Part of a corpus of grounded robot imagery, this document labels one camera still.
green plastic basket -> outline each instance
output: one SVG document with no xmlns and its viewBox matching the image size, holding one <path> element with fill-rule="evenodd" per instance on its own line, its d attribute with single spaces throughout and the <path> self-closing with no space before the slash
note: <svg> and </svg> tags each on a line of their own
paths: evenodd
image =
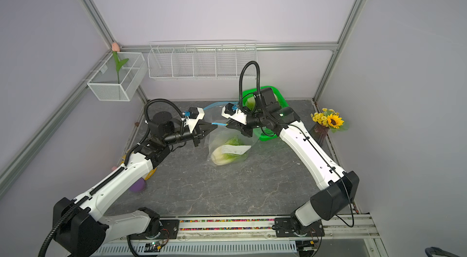
<svg viewBox="0 0 467 257">
<path fill-rule="evenodd" d="M 276 88 L 274 88 L 273 86 L 270 86 L 270 85 L 266 85 L 266 86 L 262 86 L 261 89 L 264 89 L 264 88 L 271 88 L 272 89 L 272 92 L 277 96 L 277 101 L 279 101 L 279 105 L 281 106 L 281 108 L 285 108 L 285 107 L 289 107 L 289 104 L 287 104 L 287 102 L 284 100 L 284 97 L 281 95 L 281 93 L 279 92 L 279 90 L 277 90 Z M 243 91 L 243 105 L 246 104 L 248 98 L 251 98 L 253 97 L 253 93 L 256 91 L 256 89 L 250 89 L 250 90 L 246 90 L 246 91 Z M 268 129 L 268 128 L 263 128 L 264 132 L 268 135 L 273 135 L 274 132 L 272 132 L 272 130 Z M 265 142 L 267 140 L 271 140 L 271 139 L 274 139 L 276 138 L 277 136 L 274 135 L 273 137 L 268 137 L 266 134 L 264 134 L 262 131 L 261 131 L 261 128 L 255 128 L 253 130 L 254 134 L 259 137 L 259 140 L 261 140 L 262 142 Z"/>
</svg>

metal bracket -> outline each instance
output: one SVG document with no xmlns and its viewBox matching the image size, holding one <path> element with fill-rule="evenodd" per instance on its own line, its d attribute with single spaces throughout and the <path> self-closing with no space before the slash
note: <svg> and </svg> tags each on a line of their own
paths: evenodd
<svg viewBox="0 0 467 257">
<path fill-rule="evenodd" d="M 161 230 L 166 229 L 169 231 L 169 239 L 170 240 L 175 240 L 177 238 L 178 234 L 178 225 L 180 224 L 180 221 L 178 219 L 169 219 L 169 220 L 161 220 Z M 147 240 L 145 236 L 142 234 L 133 234 L 130 236 L 131 240 Z M 166 231 L 161 231 L 161 234 L 156 237 L 158 240 L 165 240 L 167 239 L 167 232 Z"/>
<path fill-rule="evenodd" d="M 289 217 L 277 217 L 274 219 L 274 229 L 276 230 L 276 237 L 322 237 L 324 236 L 323 224 L 321 220 L 315 221 L 310 225 L 310 231 L 305 235 L 296 235 L 293 232 L 293 227 Z"/>
</svg>

white label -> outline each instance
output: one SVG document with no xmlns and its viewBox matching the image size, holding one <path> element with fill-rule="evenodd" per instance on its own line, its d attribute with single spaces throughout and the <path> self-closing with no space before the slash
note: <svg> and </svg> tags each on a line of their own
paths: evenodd
<svg viewBox="0 0 467 257">
<path fill-rule="evenodd" d="M 234 154 L 234 155 L 243 155 L 247 150 L 251 148 L 251 145 L 223 145 L 221 153 L 223 154 Z"/>
<path fill-rule="evenodd" d="M 108 68 L 107 64 L 104 64 L 104 66 L 100 69 L 100 72 L 102 74 L 104 74 L 106 72 L 107 68 Z"/>
</svg>

yellow object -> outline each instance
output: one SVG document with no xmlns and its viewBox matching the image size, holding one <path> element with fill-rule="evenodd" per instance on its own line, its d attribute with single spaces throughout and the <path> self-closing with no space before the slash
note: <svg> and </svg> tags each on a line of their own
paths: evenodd
<svg viewBox="0 0 467 257">
<path fill-rule="evenodd" d="M 125 159 L 126 159 L 126 155 L 123 155 L 121 157 L 123 159 L 123 161 L 121 161 L 120 165 L 123 164 L 125 162 Z M 157 167 L 155 167 L 154 169 L 152 169 L 151 171 L 149 171 L 149 173 L 147 173 L 145 176 L 143 176 L 143 179 L 146 181 L 148 180 L 149 178 L 151 178 L 151 176 L 154 174 L 155 170 L 157 169 Z"/>
<path fill-rule="evenodd" d="M 146 175 L 146 177 L 144 177 L 144 180 L 147 180 L 147 179 L 151 178 L 152 174 L 154 174 L 156 169 L 157 169 L 157 167 L 155 167 L 153 170 L 149 171 L 149 173 Z"/>
<path fill-rule="evenodd" d="M 336 114 L 331 114 L 327 117 L 327 123 L 330 126 L 339 129 L 339 126 L 341 126 L 344 123 L 344 121 L 341 117 L 337 116 Z"/>
<path fill-rule="evenodd" d="M 319 123 L 319 125 L 330 128 L 333 132 L 336 130 L 347 130 L 347 123 L 339 117 L 339 112 L 334 111 L 334 109 L 323 108 L 323 112 L 315 112 L 311 114 L 314 122 Z"/>
</svg>

table surface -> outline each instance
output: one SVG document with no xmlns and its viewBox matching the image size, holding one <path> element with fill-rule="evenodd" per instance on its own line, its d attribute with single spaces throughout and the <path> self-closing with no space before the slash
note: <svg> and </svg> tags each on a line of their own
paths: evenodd
<svg viewBox="0 0 467 257">
<path fill-rule="evenodd" d="M 183 111 L 205 107 L 212 102 L 175 102 Z M 290 107 L 310 129 L 314 122 L 311 101 L 288 101 Z M 160 111 L 175 111 L 167 104 L 155 103 L 149 116 Z M 146 131 L 141 124 L 135 142 Z M 329 153 L 327 144 L 323 149 Z M 194 147 L 188 142 L 157 167 L 139 193 L 125 191 L 106 215 L 130 213 L 148 207 L 160 216 L 290 214 L 319 191 L 314 179 L 294 151 L 279 138 L 257 141 L 242 163 L 214 166 L 208 159 L 207 143 Z"/>
</svg>

